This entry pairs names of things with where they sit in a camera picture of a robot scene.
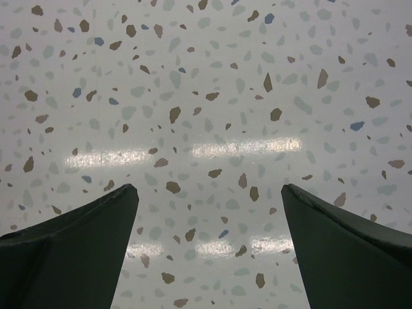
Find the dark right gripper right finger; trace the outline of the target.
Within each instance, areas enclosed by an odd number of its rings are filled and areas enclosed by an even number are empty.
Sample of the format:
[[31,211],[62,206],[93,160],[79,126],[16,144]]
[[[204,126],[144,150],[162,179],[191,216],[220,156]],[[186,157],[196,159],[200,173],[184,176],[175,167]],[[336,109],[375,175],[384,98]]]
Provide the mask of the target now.
[[311,308],[411,308],[411,235],[281,189]]

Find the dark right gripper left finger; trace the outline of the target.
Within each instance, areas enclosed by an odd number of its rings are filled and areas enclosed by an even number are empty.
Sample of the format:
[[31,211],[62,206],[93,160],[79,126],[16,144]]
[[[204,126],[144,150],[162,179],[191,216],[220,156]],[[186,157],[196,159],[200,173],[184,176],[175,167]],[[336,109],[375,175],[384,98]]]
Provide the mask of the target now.
[[138,202],[128,183],[1,236],[1,308],[110,308]]

